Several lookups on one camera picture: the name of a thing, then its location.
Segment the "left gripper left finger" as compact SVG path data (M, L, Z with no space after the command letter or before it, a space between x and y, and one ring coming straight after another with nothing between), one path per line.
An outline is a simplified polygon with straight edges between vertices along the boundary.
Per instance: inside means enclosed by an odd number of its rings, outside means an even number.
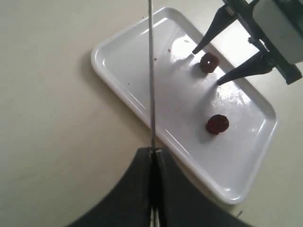
M70 227L149 227L151 153L139 148L115 187Z

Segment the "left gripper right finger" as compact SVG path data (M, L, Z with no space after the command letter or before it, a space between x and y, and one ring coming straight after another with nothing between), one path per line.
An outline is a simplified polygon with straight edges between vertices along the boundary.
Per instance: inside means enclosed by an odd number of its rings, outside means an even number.
M161 227L242 227L244 222L205 197L182 173L168 150L155 153Z

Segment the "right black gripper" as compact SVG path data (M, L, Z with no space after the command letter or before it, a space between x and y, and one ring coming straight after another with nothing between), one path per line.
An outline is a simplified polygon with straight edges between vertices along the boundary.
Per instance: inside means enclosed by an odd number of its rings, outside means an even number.
M259 52L219 78L217 85L248 76L267 74L273 68L277 68L288 85L303 77L296 66L297 63L288 63L253 19L253 9L258 2L259 0L253 0L250 3L245 0L226 0L227 6L222 6L217 10L204 37L192 51L193 54L199 53L236 19L248 31L249 43L254 45ZM274 0L274 2L299 34L303 35L303 2L301 0Z

